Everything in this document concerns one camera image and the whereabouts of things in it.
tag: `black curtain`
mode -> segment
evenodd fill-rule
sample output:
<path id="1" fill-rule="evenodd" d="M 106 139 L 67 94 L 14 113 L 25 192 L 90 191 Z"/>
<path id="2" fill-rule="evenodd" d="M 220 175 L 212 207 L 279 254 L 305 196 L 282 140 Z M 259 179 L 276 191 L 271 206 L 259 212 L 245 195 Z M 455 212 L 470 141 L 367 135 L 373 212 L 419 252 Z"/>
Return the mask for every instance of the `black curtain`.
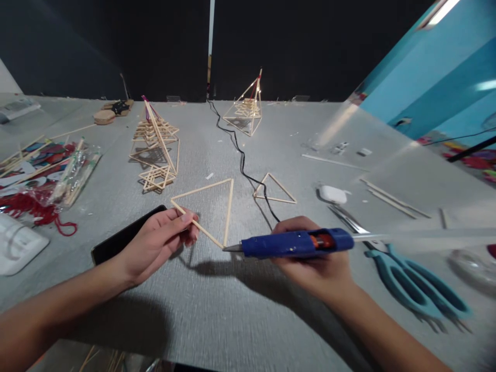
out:
<path id="1" fill-rule="evenodd" d="M 210 3 L 17 0 L 0 58 L 28 95 L 205 102 Z"/>
<path id="2" fill-rule="evenodd" d="M 206 102 L 210 1 L 105 1 L 133 99 Z"/>
<path id="3" fill-rule="evenodd" d="M 263 100 L 341 102 L 433 0 L 216 0 L 212 88 L 238 97 L 263 67 Z"/>

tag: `smartphone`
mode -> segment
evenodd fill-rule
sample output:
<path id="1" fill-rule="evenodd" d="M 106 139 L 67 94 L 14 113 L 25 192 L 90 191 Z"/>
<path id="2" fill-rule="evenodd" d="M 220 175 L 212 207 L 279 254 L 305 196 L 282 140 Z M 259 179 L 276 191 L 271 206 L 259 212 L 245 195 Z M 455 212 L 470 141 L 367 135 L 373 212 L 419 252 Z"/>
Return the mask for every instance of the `smartphone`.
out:
<path id="1" fill-rule="evenodd" d="M 156 207 L 151 212 L 141 217 L 139 220 L 134 221 L 131 225 L 125 227 L 117 234 L 111 236 L 107 240 L 95 246 L 91 250 L 91 257 L 95 266 L 102 264 L 107 260 L 110 260 L 112 257 L 122 252 L 122 250 L 131 242 L 131 240 L 133 240 L 138 231 L 143 227 L 145 222 L 150 217 L 166 209 L 167 208 L 164 205 Z"/>

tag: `blue scissors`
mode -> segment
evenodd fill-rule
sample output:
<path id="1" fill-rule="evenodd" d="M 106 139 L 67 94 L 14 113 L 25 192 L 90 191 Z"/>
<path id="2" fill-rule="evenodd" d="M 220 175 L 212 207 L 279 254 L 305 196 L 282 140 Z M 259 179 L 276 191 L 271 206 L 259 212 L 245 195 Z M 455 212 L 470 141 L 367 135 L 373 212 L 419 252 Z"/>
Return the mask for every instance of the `blue scissors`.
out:
<path id="1" fill-rule="evenodd" d="M 339 205 L 332 204 L 329 208 L 354 232 L 369 233 Z M 375 260 L 385 286 L 403 306 L 428 320 L 439 320 L 444 316 L 459 329 L 460 325 L 472 333 L 462 321 L 472 316 L 472 311 L 448 284 L 423 266 L 398 255 L 392 244 L 382 241 L 367 241 L 364 244 L 370 249 L 365 255 Z"/>

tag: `hand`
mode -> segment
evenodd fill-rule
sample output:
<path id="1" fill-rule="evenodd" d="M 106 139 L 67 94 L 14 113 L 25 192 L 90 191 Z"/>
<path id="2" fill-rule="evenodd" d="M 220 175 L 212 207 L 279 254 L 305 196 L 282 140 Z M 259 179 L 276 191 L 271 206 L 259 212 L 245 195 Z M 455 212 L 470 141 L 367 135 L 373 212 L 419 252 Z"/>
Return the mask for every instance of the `hand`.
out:
<path id="1" fill-rule="evenodd" d="M 317 230 L 320 227 L 307 217 L 279 222 L 273 234 L 296 230 Z M 357 285 L 351 277 L 348 252 L 336 252 L 315 259 L 273 258 L 292 281 L 329 305 L 340 301 Z"/>
<path id="2" fill-rule="evenodd" d="M 115 256 L 114 264 L 130 286 L 136 286 L 156 272 L 184 243 L 198 239 L 198 228 L 191 222 L 198 216 L 190 210 L 183 215 L 176 208 L 150 217 L 133 240 Z"/>

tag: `power cord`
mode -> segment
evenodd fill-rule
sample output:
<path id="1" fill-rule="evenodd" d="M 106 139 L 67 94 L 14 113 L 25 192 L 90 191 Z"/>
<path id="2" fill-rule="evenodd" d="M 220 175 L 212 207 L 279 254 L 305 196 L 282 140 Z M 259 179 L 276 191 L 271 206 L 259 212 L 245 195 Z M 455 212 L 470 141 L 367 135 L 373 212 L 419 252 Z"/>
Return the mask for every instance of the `power cord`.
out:
<path id="1" fill-rule="evenodd" d="M 457 140 L 459 138 L 473 137 L 473 136 L 476 136 L 476 135 L 479 135 L 479 134 L 482 134 L 482 133 L 486 133 L 486 132 L 489 132 L 489 131 L 492 131 L 492 130 L 494 130 L 494 128 L 486 129 L 485 131 L 482 131 L 482 132 L 479 132 L 479 133 L 475 133 L 475 134 L 469 134 L 469 135 L 466 135 L 466 136 L 448 138 L 448 139 L 443 139 L 442 141 L 431 142 L 430 144 L 426 144 L 424 146 L 430 146 L 430 145 L 433 145 L 435 143 L 446 142 L 446 141 L 451 141 L 451 140 Z"/>
<path id="2" fill-rule="evenodd" d="M 253 182 L 256 182 L 257 184 L 260 184 L 263 186 L 263 196 L 265 198 L 265 201 L 267 202 L 267 205 L 269 206 L 269 210 L 270 210 L 270 213 L 274 216 L 275 220 L 277 222 L 281 222 L 277 216 L 275 215 L 274 211 L 272 210 L 271 206 L 270 206 L 270 203 L 269 203 L 269 199 L 267 199 L 267 186 L 265 185 L 265 183 L 263 182 L 260 182 L 260 181 L 257 181 L 255 178 L 252 178 L 250 177 L 249 175 L 247 175 L 245 172 L 244 172 L 244 160 L 246 158 L 246 154 L 244 153 L 243 150 L 241 150 L 239 148 L 239 145 L 238 145 L 238 138 L 236 137 L 236 131 L 232 131 L 232 130 L 229 130 L 229 129 L 225 129 L 225 128 L 222 128 L 220 125 L 219 125 L 219 122 L 221 121 L 221 115 L 219 114 L 219 112 L 217 111 L 217 109 L 215 108 L 215 105 L 213 104 L 212 101 L 209 101 L 207 100 L 209 106 L 210 106 L 210 109 L 217 115 L 217 123 L 215 124 L 217 126 L 217 128 L 219 129 L 222 129 L 224 132 L 226 133 L 232 133 L 234 134 L 234 143 L 236 145 L 236 148 L 238 149 L 238 151 L 241 153 L 241 174 L 244 175 L 247 179 L 249 180 L 252 180 Z"/>

